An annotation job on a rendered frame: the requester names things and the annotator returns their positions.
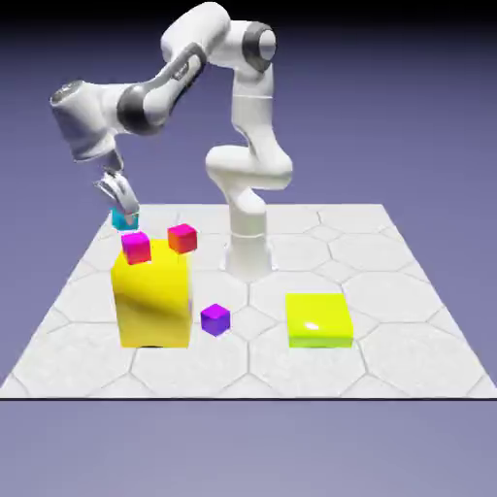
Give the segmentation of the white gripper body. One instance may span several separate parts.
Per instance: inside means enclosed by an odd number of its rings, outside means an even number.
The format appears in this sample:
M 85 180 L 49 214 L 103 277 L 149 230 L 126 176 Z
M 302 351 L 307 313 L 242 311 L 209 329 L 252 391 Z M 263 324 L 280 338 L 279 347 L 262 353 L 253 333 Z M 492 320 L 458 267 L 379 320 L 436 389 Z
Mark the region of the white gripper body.
M 123 215 L 135 215 L 140 210 L 138 199 L 126 177 L 119 172 L 105 172 L 94 186 Z

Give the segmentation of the small cyan cube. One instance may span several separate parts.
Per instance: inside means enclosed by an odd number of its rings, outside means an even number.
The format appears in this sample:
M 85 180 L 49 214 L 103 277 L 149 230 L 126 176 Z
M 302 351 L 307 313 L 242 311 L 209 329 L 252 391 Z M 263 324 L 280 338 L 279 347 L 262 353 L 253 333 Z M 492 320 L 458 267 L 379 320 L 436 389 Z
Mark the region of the small cyan cube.
M 118 231 L 131 231 L 139 228 L 139 215 L 124 215 L 117 209 L 111 210 L 111 222 L 113 228 Z

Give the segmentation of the small magenta cube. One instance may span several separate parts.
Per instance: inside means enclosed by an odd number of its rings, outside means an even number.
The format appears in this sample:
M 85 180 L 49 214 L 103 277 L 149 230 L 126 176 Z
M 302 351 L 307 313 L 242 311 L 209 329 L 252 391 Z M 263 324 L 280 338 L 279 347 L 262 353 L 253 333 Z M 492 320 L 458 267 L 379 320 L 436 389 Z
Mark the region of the small magenta cube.
M 150 240 L 144 232 L 137 231 L 122 235 L 121 245 L 124 257 L 129 265 L 151 261 Z

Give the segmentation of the small red cube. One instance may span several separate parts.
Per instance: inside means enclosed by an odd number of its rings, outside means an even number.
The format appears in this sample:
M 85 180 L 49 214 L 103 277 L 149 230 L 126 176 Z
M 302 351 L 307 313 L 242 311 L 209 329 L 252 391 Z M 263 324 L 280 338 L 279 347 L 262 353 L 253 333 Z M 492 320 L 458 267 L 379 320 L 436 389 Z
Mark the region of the small red cube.
M 184 254 L 197 249 L 197 231 L 189 224 L 183 223 L 167 229 L 167 240 L 171 250 Z

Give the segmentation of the small purple cube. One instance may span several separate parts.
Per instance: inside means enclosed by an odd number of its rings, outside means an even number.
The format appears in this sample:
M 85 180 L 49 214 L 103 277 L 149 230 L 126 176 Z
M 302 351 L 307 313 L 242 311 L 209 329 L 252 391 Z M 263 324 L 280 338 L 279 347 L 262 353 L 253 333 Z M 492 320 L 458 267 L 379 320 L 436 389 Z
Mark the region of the small purple cube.
M 201 327 L 212 336 L 219 336 L 230 328 L 231 314 L 219 304 L 212 304 L 201 314 Z

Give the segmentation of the large yellow box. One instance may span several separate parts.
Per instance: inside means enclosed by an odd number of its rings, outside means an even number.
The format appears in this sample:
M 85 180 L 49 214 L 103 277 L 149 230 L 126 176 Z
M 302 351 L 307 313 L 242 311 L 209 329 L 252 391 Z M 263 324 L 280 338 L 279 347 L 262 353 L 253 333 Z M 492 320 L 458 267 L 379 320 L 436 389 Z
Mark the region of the large yellow box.
M 192 325 L 189 260 L 151 239 L 151 261 L 129 265 L 121 249 L 111 270 L 125 348 L 186 348 Z

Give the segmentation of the large lime box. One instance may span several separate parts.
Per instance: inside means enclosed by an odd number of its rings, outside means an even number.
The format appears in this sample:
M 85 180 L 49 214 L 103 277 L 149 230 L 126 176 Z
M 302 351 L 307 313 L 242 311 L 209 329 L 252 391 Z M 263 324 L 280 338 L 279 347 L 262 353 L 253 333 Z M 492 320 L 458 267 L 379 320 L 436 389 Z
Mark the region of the large lime box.
M 291 348 L 350 348 L 353 324 L 342 293 L 287 293 L 286 327 Z

